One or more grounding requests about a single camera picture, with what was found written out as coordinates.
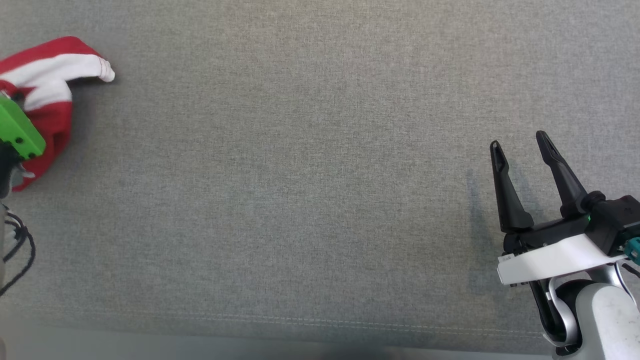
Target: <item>teal connector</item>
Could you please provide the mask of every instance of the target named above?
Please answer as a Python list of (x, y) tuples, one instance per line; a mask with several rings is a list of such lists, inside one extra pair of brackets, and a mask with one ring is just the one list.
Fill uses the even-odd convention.
[(640, 258), (638, 257), (640, 255), (640, 238), (632, 238), (627, 242), (625, 254), (635, 264), (640, 265)]

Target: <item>white plastic strip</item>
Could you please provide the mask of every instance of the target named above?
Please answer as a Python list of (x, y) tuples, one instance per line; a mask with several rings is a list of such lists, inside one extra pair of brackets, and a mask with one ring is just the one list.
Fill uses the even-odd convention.
[(498, 264), (498, 275), (503, 284), (510, 285), (573, 274), (626, 257), (610, 258), (588, 236), (580, 234), (511, 259), (503, 258)]

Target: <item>gray tablecloth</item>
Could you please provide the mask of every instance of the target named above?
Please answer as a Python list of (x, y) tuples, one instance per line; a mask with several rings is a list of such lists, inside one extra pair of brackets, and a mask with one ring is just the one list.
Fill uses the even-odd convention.
[(73, 86), (67, 150), (8, 199), (38, 256), (0, 311), (546, 352), (530, 290), (495, 270), (489, 143), (536, 221), (560, 206), (538, 129), (588, 190), (640, 195), (639, 19), (637, 1), (0, 0), (0, 57), (75, 35), (117, 73)]

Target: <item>white stitching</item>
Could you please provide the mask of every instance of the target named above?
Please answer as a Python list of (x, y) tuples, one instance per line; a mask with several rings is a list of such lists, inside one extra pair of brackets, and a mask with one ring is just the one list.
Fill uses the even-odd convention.
[[(164, 314), (157, 314), (151, 311), (136, 311), (136, 310), (123, 310), (123, 311), (99, 311), (97, 309), (83, 309), (81, 307), (65, 307), (65, 306), (52, 306), (52, 305), (34, 305), (34, 304), (17, 304), (13, 302), (0, 302), (0, 304), (9, 304), (13, 306), (19, 307), (31, 307), (31, 308), (50, 308), (57, 309), (62, 312), (76, 312), (76, 313), (93, 313), (99, 315), (118, 315), (118, 314), (136, 314), (141, 317), (158, 317), (158, 318), (181, 318), (181, 319), (192, 319), (192, 320), (224, 320), (224, 321), (238, 321), (238, 322), (267, 322), (265, 320), (256, 320), (256, 319), (272, 319), (272, 320), (284, 320), (284, 321), (272, 321), (267, 323), (280, 323), (280, 324), (289, 324), (289, 325), (308, 325), (308, 326), (332, 326), (332, 327), (353, 327), (349, 325), (332, 325), (331, 323), (350, 323), (350, 324), (359, 324), (355, 328), (357, 329), (382, 329), (382, 330), (393, 330), (379, 327), (365, 327), (363, 325), (379, 325), (379, 326), (387, 326), (387, 327), (411, 327), (414, 329), (443, 329), (443, 330), (464, 330), (464, 331), (493, 331), (493, 332), (507, 332), (511, 334), (522, 333), (522, 334), (538, 334), (540, 332), (535, 331), (518, 331), (518, 330), (499, 330), (499, 329), (475, 329), (475, 328), (464, 328), (464, 327), (441, 327), (441, 326), (424, 326), (424, 325), (406, 325), (406, 324), (395, 324), (395, 323), (379, 323), (379, 322), (357, 322), (357, 321), (348, 321), (348, 320), (327, 320), (327, 319), (309, 319), (309, 318), (289, 318), (289, 317), (281, 317), (281, 316), (263, 316), (263, 315), (235, 315), (235, 314), (209, 314), (209, 313), (179, 313), (179, 312), (167, 312)], [(189, 317), (184, 317), (181, 315), (194, 315)], [(244, 319), (228, 319), (228, 318), (248, 318), (252, 320), (244, 320)], [(325, 324), (311, 324), (311, 323), (298, 323), (298, 322), (323, 322), (329, 323)], [(446, 334), (446, 332), (438, 332), (438, 331), (421, 331), (421, 330), (411, 330), (411, 329), (396, 329), (397, 331), (415, 331), (415, 332), (437, 332)], [(457, 333), (452, 332), (453, 334), (467, 334), (467, 333)], [(517, 336), (517, 335), (507, 335), (507, 334), (486, 334), (489, 336), (516, 336), (516, 337), (526, 337), (526, 338), (536, 338), (534, 336)]]

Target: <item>red and white striped cloth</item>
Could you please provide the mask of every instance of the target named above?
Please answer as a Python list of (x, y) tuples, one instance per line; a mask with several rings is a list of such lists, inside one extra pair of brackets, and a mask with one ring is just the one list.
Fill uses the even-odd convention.
[(24, 179), (14, 190), (44, 174), (67, 145), (72, 112), (67, 81), (93, 77), (111, 82), (115, 73), (108, 61), (76, 37), (52, 40), (0, 61), (0, 92), (24, 96), (24, 112), (47, 143), (42, 156), (23, 163), (35, 177)]

